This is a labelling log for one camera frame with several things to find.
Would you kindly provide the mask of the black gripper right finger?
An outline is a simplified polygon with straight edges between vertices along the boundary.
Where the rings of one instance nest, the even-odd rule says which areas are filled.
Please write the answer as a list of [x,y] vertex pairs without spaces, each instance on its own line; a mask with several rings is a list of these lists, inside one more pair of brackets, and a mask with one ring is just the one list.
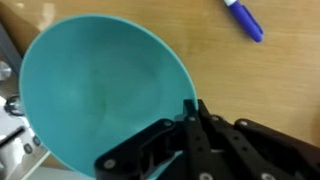
[[320,180],[319,147],[249,119],[231,124],[202,100],[198,115],[211,148],[240,180]]

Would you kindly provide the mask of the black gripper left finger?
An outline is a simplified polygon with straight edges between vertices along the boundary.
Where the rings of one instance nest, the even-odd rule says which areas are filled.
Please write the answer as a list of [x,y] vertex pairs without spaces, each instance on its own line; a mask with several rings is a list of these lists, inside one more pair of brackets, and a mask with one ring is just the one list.
[[185,100],[182,121],[160,119],[101,155],[94,163],[96,180],[146,180],[164,164],[182,170],[177,151],[187,150],[188,118],[197,117],[197,104]]

